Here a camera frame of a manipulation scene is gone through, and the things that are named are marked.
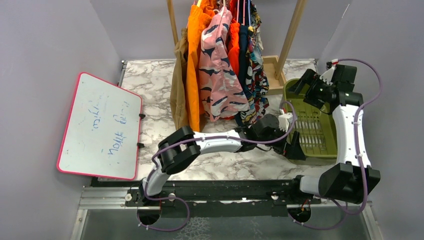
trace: marble surface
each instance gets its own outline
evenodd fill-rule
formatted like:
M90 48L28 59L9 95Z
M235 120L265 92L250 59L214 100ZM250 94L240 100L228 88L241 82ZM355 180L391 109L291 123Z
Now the marble surface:
M152 155L158 143L175 131L171 115L170 92L175 60L129 61L122 88L143 98L140 142L135 180L146 177L152 169ZM288 60L284 65L287 80L300 78L306 69L315 69L313 59ZM277 114L282 96L268 96L268 112ZM237 125L234 120L208 122L204 133L226 132ZM274 151L254 149L249 152L217 152L199 156L188 169L171 176L171 180L275 180L292 179L296 175L319 176L332 165L297 165Z

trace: plastic basket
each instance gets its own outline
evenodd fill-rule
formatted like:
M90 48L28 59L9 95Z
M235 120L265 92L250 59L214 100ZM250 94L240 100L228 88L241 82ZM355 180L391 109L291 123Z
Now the plastic basket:
M337 158L336 125L331 115L325 114L330 109L326 104L321 112L318 108L303 102L309 86L305 86L299 95L288 91L299 79L292 79L285 83L283 99L293 104L297 114L295 130L300 133L300 146L306 156L306 161L290 160L301 165L333 164ZM283 107L292 112L287 104Z

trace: gray wall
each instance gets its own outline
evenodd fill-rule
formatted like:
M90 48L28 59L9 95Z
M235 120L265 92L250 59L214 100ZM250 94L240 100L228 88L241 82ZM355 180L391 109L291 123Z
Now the gray wall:
M353 0L318 66L360 58L380 72L380 99L365 109L364 135L381 182L371 193L384 239L422 239L424 197L424 1ZM358 92L369 99L376 77L358 65Z
M87 0L0 1L0 239L69 239L82 185L56 161L79 72L120 59Z
M174 58L165 0L90 0L122 59ZM289 58L319 58L352 0L310 0ZM296 0L253 0L262 19L264 55L279 55ZM187 25L193 0L174 0L178 32Z

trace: metal screw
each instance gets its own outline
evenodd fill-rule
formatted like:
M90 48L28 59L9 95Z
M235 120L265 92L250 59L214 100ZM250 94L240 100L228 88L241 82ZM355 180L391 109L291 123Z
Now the metal screw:
M276 192L273 192L273 193L272 193L272 195L271 195L271 198L272 198L273 200L277 200L277 199L278 199L278 195L277 195L277 193L276 193Z
M171 192L171 193L168 195L168 198L171 198L171 199L169 199L169 201L171 201L171 202L175 201L175 194Z

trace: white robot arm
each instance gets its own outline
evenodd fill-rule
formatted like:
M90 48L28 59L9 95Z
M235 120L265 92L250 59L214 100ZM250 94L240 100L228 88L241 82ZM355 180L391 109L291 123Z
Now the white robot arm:
M329 113L332 114L334 119L337 134L336 165L320 177L297 176L294 179L297 184L294 184L294 186L299 195L317 195L354 204L359 204L363 200L364 188L360 164L356 158L354 140L354 124L356 124L354 123L354 115L363 103L363 99L360 93L353 92L355 75L356 67L339 64L332 65L323 74L324 77L308 69L302 78L289 89L289 91L299 94L305 85L309 85L304 95L304 102L319 109L325 103L329 103ZM380 172L371 168L367 156L362 116L363 111L361 110L357 120L358 142L362 151L362 162L366 168L368 193L370 193L380 181ZM272 147L275 152L289 159L302 159L305 155L300 145L296 144L294 140L299 137L299 132L294 131L290 141L292 144L288 143L286 138L271 141L282 137L292 121L293 115L284 113L279 117L267 114L251 126L237 127L225 133L200 133L193 132L189 126L182 127L160 142L159 150L190 138L200 140L190 141L186 144L185 149L178 145L162 152L156 159L159 167L154 167L149 177L143 179L140 190L149 197L158 195L172 174L186 169L201 154L246 152L254 149L257 145L243 140L272 142L267 145ZM227 136L227 138L207 139L208 137L222 135Z

